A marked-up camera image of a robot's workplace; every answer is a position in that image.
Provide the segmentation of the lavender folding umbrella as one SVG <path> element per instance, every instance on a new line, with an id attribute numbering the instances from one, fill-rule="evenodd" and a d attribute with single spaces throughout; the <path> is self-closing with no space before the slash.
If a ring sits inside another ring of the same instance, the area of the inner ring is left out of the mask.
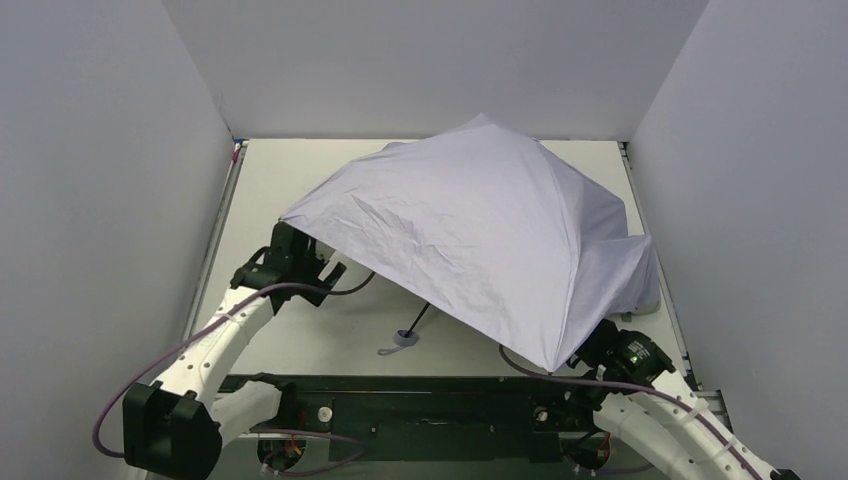
<path id="1" fill-rule="evenodd" d="M 282 220 L 548 372 L 661 297 L 622 199 L 486 116 L 348 162 Z"/>

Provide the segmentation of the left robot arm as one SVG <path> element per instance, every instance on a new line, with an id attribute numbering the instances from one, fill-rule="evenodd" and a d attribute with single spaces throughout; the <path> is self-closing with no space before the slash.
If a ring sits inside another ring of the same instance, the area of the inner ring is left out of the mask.
<path id="1" fill-rule="evenodd" d="M 331 295 L 346 266 L 333 250 L 278 222 L 269 245 L 233 274 L 207 325 L 180 346 L 148 384 L 134 382 L 122 400 L 123 451 L 130 466 L 170 479 L 206 479 L 228 443 L 279 415 L 293 386 L 252 374 L 220 395 L 253 337 L 285 302 L 300 296 L 315 307 Z"/>

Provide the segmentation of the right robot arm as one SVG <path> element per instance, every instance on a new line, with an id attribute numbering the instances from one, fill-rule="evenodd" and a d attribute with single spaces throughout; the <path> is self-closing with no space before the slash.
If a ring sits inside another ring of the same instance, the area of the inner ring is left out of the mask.
<path id="1" fill-rule="evenodd" d="M 754 454 L 687 384 L 647 335 L 602 321 L 569 363 L 588 366 L 575 398 L 612 433 L 671 479 L 794 479 Z"/>

